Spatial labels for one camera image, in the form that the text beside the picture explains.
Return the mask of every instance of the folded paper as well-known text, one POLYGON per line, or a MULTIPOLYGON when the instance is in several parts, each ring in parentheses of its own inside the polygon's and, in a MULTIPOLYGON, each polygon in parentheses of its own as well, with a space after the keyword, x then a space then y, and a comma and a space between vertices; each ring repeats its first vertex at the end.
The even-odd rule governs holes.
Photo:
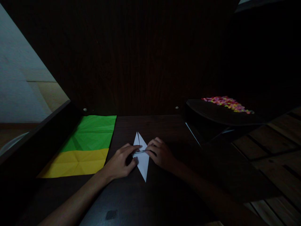
MULTIPOLYGON (((140 133, 136 133, 134 145, 141 145, 142 147, 139 148, 139 150, 145 150, 147 148, 147 144, 141 137, 140 133)), ((134 153, 133 158, 137 157, 138 158, 138 169, 146 182, 146 177, 147 177, 147 169, 148 169, 148 161, 149 161, 149 156, 143 152, 143 153, 134 153)))
POLYGON ((116 116, 84 116, 38 178, 94 174, 106 161, 116 116))

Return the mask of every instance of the finger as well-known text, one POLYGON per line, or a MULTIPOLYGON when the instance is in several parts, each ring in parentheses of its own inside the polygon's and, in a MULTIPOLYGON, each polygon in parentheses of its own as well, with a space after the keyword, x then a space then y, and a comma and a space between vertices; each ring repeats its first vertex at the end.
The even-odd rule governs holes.
POLYGON ((158 141, 159 143, 164 143, 164 141, 161 140, 159 137, 156 137, 155 140, 158 141))
POLYGON ((129 156, 134 150, 141 148, 141 145, 134 145, 134 146, 127 146, 124 148, 123 153, 125 154, 126 157, 129 156))
POLYGON ((125 144, 124 146, 122 146, 120 149, 123 149, 123 148, 125 148, 125 147, 127 147, 127 146, 131 146, 129 143, 127 143, 127 144, 125 144))
POLYGON ((126 168, 127 172, 130 173, 133 170, 133 168, 135 168, 136 165, 137 165, 137 162, 136 162, 135 158, 133 158, 131 163, 128 166, 126 166, 125 168, 126 168))
POLYGON ((157 161, 157 157, 155 156, 154 153, 152 153, 151 151, 145 151, 145 153, 148 154, 149 157, 150 157, 154 162, 157 161))
POLYGON ((146 149, 151 150, 151 151, 155 152, 156 154, 158 154, 158 152, 159 152, 159 148, 152 146, 152 145, 148 146, 146 149))
POLYGON ((155 139, 152 139, 147 146, 150 146, 150 145, 155 145, 156 147, 161 147, 161 143, 159 143, 158 141, 156 141, 155 139))

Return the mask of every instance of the white origami paper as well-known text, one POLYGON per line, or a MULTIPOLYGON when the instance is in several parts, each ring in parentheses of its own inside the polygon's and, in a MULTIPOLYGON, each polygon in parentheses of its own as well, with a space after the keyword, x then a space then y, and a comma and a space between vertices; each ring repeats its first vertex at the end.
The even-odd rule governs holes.
MULTIPOLYGON (((147 148, 147 144, 141 137, 140 133, 136 133, 134 145, 142 145, 139 150, 145 150, 147 148)), ((149 156, 145 153, 134 153, 133 158, 137 157, 138 158, 138 169, 140 170, 141 175, 143 176, 144 181, 146 182, 146 176, 147 176, 147 169, 148 169, 148 160, 149 156)))

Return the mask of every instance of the hand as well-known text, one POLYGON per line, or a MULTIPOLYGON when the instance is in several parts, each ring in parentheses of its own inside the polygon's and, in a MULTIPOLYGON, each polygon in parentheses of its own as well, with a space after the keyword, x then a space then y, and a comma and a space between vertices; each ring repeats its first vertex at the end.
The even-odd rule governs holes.
POLYGON ((169 147, 159 137, 148 143, 147 150, 151 150, 157 155, 151 151, 145 151, 159 167, 169 172, 172 172, 177 167, 178 160, 176 160, 169 147))
POLYGON ((102 176, 107 178, 108 182, 117 178, 126 177, 137 165, 137 162, 136 159, 133 158, 131 163, 127 166, 125 160, 134 150, 140 147, 140 145, 131 146, 129 143, 122 146, 99 172, 101 172, 102 176))

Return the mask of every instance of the green paper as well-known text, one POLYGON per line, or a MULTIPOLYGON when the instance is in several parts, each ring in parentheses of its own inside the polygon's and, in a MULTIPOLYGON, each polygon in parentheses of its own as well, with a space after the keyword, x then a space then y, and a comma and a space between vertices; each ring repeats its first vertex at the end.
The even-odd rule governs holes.
POLYGON ((109 148, 116 116, 84 116, 61 152, 109 148))

